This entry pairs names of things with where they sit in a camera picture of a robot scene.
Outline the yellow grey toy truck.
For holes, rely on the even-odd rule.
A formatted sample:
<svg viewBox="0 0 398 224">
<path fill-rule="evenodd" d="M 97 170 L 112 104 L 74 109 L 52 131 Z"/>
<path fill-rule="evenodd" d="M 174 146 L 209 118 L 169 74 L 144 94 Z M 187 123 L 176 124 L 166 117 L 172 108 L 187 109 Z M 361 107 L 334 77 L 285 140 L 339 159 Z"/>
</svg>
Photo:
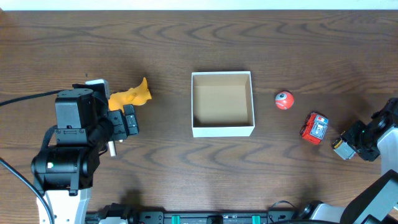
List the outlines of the yellow grey toy truck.
<svg viewBox="0 0 398 224">
<path fill-rule="evenodd" d="M 343 160 L 351 159 L 356 154 L 355 150 L 341 138 L 333 142 L 332 148 Z"/>
</svg>

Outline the orange toy dinosaur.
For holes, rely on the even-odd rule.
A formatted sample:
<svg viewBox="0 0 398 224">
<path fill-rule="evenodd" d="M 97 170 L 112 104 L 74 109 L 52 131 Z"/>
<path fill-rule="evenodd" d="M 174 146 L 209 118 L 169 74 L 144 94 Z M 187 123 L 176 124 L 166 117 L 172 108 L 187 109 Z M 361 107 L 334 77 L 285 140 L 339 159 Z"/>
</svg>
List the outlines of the orange toy dinosaur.
<svg viewBox="0 0 398 224">
<path fill-rule="evenodd" d="M 125 105 L 142 106 L 151 99 L 152 95 L 148 88 L 148 82 L 144 77 L 139 86 L 111 94 L 108 106 L 110 111 L 121 110 L 124 112 Z"/>
</svg>

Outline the red toy fire truck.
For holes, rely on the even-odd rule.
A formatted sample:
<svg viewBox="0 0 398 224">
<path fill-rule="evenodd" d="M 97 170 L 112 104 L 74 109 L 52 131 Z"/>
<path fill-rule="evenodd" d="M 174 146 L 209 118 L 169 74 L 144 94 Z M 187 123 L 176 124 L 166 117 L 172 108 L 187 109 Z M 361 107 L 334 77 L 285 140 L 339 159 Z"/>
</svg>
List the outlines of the red toy fire truck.
<svg viewBox="0 0 398 224">
<path fill-rule="evenodd" d="M 307 116 L 305 124 L 300 130 L 300 135 L 304 140 L 314 145 L 319 145 L 325 136 L 328 123 L 328 118 L 322 114 L 312 112 Z"/>
</svg>

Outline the yellow round toy with stick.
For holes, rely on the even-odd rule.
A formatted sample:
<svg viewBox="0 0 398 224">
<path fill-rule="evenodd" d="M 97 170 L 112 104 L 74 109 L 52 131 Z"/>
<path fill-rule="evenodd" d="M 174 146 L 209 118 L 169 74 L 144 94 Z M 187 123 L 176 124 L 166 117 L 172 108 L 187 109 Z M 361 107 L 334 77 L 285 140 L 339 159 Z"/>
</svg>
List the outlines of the yellow round toy with stick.
<svg viewBox="0 0 398 224">
<path fill-rule="evenodd" d="M 115 146 L 115 142 L 114 141 L 109 141 L 107 143 L 108 145 L 108 151 L 110 153 L 111 157 L 116 157 L 117 156 L 117 152 L 116 152 L 116 146 Z"/>
</svg>

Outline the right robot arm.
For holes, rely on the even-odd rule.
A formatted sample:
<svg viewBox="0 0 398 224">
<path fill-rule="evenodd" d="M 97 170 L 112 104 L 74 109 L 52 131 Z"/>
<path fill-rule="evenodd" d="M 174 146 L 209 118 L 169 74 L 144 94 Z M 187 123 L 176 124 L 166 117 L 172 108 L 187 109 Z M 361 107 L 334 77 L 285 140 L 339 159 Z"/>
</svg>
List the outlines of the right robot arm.
<svg viewBox="0 0 398 224">
<path fill-rule="evenodd" d="M 368 121 L 347 126 L 331 145 L 341 159 L 354 157 L 377 162 L 372 182 L 343 207 L 320 200 L 309 203 L 297 215 L 303 223 L 397 223 L 397 98 L 389 98 Z"/>
</svg>

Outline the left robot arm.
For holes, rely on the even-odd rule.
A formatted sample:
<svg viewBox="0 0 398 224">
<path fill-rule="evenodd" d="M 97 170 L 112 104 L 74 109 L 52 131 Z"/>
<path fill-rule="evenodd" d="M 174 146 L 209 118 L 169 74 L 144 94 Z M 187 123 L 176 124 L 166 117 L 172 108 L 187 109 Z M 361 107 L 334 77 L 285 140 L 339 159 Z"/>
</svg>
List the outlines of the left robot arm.
<svg viewBox="0 0 398 224">
<path fill-rule="evenodd" d="M 84 223 L 100 156 L 139 132 L 133 105 L 109 110 L 106 92 L 75 88 L 55 100 L 56 144 L 45 143 L 31 163 L 34 185 L 53 223 Z"/>
</svg>

